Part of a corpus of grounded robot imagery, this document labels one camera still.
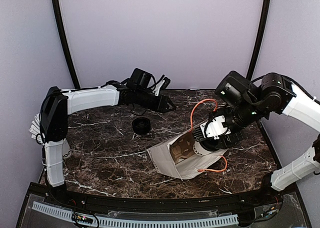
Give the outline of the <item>stack of black lids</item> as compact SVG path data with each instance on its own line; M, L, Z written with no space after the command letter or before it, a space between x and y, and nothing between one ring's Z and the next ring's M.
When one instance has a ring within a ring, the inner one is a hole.
M148 134L151 130L151 122L148 118L139 117L133 120L132 129L138 135Z

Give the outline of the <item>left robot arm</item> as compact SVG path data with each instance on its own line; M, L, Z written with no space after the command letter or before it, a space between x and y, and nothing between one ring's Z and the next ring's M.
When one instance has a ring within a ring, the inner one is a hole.
M69 130L109 124L111 119L98 121L92 111L115 106L136 105L146 110L167 113L175 110L170 97L162 91L170 84L167 77L151 87L139 87L131 79L124 82L108 81L106 84L82 89L49 89L40 112L29 129L32 138L42 146L42 164L51 187L51 198L60 206L71 201L70 194L61 186L65 184L64 159L71 156L67 141Z

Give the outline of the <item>white paper takeout bag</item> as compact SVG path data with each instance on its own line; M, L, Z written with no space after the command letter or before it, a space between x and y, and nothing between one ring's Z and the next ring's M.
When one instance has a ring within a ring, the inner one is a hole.
M225 116L219 114L198 126L193 123L196 108L206 101L214 103L213 113L216 114L218 102L215 99L199 101L191 111L189 130L147 149L157 173L187 180L203 172L226 171L225 148L219 147L223 138L231 133L224 126Z

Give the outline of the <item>brown cardboard cup carrier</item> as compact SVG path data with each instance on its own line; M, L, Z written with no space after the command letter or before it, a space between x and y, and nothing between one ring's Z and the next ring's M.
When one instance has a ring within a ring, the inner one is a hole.
M193 150L194 143L195 140L192 133L188 132L170 145L169 151L175 164L195 155Z

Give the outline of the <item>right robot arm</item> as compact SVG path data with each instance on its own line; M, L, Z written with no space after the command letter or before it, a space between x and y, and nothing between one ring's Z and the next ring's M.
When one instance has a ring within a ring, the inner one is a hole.
M261 83L255 85L254 81L231 71L218 84L215 94L227 105L222 109L224 127L236 133L259 119L278 114L280 121L289 118L291 124L303 130L320 133L320 102L316 97L285 75L272 72L259 80ZM255 194L258 204L267 204L273 199L275 190L282 191L311 173L319 173L320 138L311 141L304 138L303 141L307 148L301 156L264 178L265 186Z

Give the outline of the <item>single white paper cup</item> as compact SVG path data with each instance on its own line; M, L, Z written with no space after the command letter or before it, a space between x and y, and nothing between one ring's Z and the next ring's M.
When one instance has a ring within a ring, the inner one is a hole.
M193 151L198 156L205 156L219 150L221 150L221 147L218 140L196 141L193 145Z

